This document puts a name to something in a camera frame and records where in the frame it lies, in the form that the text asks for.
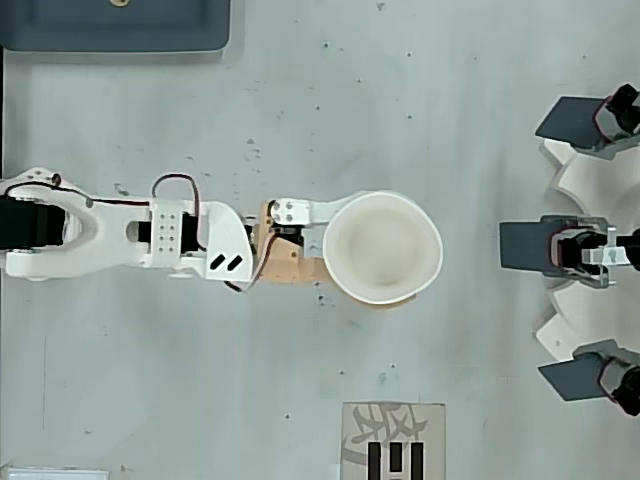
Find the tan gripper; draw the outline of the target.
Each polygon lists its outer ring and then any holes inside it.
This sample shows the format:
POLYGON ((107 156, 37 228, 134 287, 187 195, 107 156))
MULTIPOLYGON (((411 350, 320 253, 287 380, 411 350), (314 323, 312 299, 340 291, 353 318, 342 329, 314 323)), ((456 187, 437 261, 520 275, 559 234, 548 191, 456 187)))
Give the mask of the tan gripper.
MULTIPOLYGON (((394 197, 395 193, 392 191, 378 190, 359 191, 331 201, 298 198, 263 201, 251 231, 251 244, 255 254, 254 282, 300 283, 300 263, 304 247, 302 227, 345 227, 363 217, 365 210, 378 198, 394 197), (271 215, 273 204, 274 217, 271 215)), ((303 277, 311 283, 328 284, 349 300, 373 310, 399 308, 417 298, 414 294, 389 304, 373 304, 358 300, 333 280, 325 261, 319 257, 303 259, 303 277)))

